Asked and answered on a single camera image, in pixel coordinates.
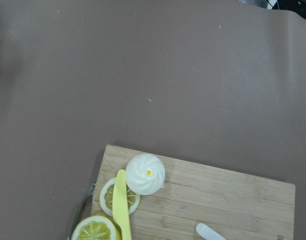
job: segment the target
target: lemon half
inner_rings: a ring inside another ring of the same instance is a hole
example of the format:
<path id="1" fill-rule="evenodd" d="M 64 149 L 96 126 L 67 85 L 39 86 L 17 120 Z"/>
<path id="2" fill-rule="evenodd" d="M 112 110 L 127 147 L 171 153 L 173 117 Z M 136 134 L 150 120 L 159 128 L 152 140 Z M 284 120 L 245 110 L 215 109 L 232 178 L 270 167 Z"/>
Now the lemon half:
<path id="1" fill-rule="evenodd" d="M 90 216 L 75 228 L 72 240 L 121 240 L 114 224 L 104 216 Z"/>
<path id="2" fill-rule="evenodd" d="M 115 178 L 109 180 L 105 186 L 102 188 L 101 193 L 99 194 L 99 204 L 103 211 L 109 215 L 113 216 L 112 213 L 112 200 L 113 200 L 113 190 L 114 190 Z M 134 193 L 127 186 L 127 201 L 128 201 L 128 213 L 131 214 L 137 208 L 140 202 L 140 194 Z"/>

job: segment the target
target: white utensil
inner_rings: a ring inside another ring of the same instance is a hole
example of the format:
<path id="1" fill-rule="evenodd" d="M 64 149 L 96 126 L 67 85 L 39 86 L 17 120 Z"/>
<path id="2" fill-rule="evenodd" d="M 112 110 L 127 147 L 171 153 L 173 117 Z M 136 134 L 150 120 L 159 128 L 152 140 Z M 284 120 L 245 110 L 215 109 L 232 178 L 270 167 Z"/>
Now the white utensil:
<path id="1" fill-rule="evenodd" d="M 199 223 L 196 226 L 196 232 L 206 240 L 226 240 L 222 236 L 220 236 L 217 232 L 212 230 L 209 226 Z"/>

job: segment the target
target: white knife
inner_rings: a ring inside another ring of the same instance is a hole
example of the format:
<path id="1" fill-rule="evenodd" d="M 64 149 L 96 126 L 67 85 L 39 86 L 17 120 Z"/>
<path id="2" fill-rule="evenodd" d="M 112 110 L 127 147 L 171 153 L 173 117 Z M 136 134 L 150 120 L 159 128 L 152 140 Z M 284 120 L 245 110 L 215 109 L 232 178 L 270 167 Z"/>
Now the white knife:
<path id="1" fill-rule="evenodd" d="M 196 232 L 201 236 L 202 238 L 206 240 L 226 240 L 222 236 L 220 236 L 217 232 L 212 230 L 209 226 L 199 223 L 196 226 Z"/>

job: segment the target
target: gray surface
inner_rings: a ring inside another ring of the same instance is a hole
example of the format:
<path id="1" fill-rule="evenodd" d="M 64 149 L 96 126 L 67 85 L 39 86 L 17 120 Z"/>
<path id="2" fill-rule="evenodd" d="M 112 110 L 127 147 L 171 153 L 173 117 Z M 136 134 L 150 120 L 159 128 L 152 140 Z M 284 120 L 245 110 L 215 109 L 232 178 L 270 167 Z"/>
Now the gray surface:
<path id="1" fill-rule="evenodd" d="M 107 144 L 294 183 L 306 239 L 306 21 L 231 0 L 0 1 L 0 239 L 64 239 Z"/>

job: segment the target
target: bamboo board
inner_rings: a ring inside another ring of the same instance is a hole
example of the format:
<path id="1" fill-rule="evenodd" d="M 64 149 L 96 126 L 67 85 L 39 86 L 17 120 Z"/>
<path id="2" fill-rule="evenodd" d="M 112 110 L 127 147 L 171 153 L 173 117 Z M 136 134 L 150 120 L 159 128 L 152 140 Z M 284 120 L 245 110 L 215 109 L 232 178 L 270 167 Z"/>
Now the bamboo board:
<path id="1" fill-rule="evenodd" d="M 92 215 L 107 217 L 99 204 L 102 187 L 140 153 L 106 147 Z M 293 240 L 295 185 L 156 156 L 165 166 L 165 188 L 141 196 L 130 216 L 134 240 L 201 240 L 195 232 L 198 223 L 205 223 L 227 240 Z"/>

